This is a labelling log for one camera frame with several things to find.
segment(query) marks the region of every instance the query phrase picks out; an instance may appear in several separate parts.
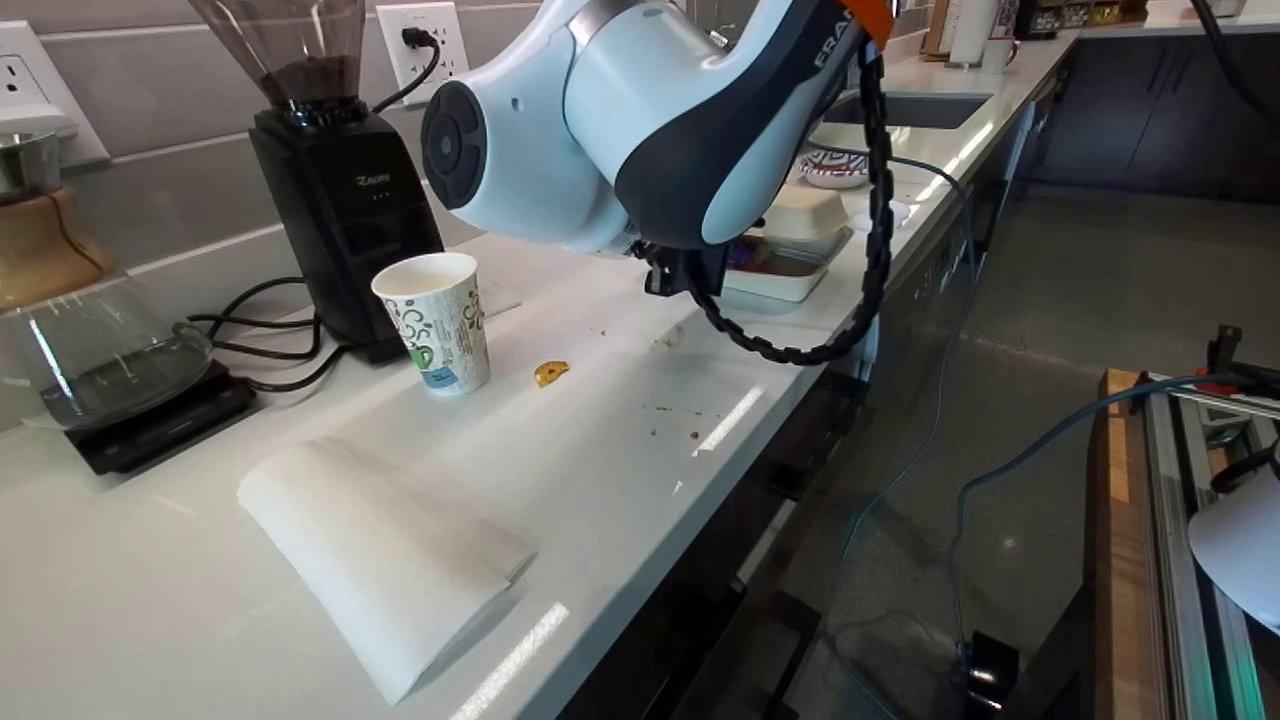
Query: white cloth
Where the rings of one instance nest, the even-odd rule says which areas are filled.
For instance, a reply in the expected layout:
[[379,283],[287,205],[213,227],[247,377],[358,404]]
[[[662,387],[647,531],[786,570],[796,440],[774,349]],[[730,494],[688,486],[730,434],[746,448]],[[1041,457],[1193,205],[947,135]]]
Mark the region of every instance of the white cloth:
[[450,486],[346,444],[295,444],[240,486],[388,706],[498,599],[533,550],[475,517]]

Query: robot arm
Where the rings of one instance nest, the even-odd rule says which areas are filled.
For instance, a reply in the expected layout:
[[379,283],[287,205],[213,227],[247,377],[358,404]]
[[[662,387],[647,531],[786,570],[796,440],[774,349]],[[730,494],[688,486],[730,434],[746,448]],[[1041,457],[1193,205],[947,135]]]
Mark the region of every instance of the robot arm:
[[547,0],[437,94],[425,167],[491,234],[583,254],[730,243],[774,205],[855,41],[839,0],[760,0],[734,51],[667,0]]

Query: gray cabinet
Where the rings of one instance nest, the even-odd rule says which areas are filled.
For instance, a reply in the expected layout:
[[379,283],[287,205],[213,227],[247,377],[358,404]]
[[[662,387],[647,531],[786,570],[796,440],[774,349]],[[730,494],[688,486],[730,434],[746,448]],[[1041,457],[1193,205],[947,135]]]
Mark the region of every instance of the gray cabinet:
[[[1280,38],[1233,38],[1230,44],[1245,83],[1280,108]],[[1084,41],[1030,175],[1280,199],[1280,128],[1230,87],[1203,38]]]

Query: backsplash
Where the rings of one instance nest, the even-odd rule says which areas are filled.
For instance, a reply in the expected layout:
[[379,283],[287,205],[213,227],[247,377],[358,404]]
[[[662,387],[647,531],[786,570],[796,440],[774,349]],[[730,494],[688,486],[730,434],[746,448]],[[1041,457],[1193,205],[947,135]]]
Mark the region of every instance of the backsplash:
[[[481,66],[498,57],[537,15],[537,5],[542,0],[464,0],[459,28],[468,61]],[[117,265],[138,267],[276,226],[244,135],[265,96],[190,0],[10,0],[0,20],[29,20],[35,28],[112,151],[110,167],[81,167],[69,186],[83,234],[98,238]],[[394,87],[383,41],[370,15],[362,96],[379,102]],[[394,108],[388,120],[418,156],[422,112]],[[450,238],[468,234],[444,212],[437,217]]]

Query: white paper cup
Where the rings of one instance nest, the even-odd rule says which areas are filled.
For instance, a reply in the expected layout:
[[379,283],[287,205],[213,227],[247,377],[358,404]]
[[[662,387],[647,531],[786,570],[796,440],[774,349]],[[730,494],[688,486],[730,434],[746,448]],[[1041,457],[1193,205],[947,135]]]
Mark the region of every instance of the white paper cup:
[[428,254],[373,275],[412,365],[431,398],[471,398],[487,381],[475,261]]

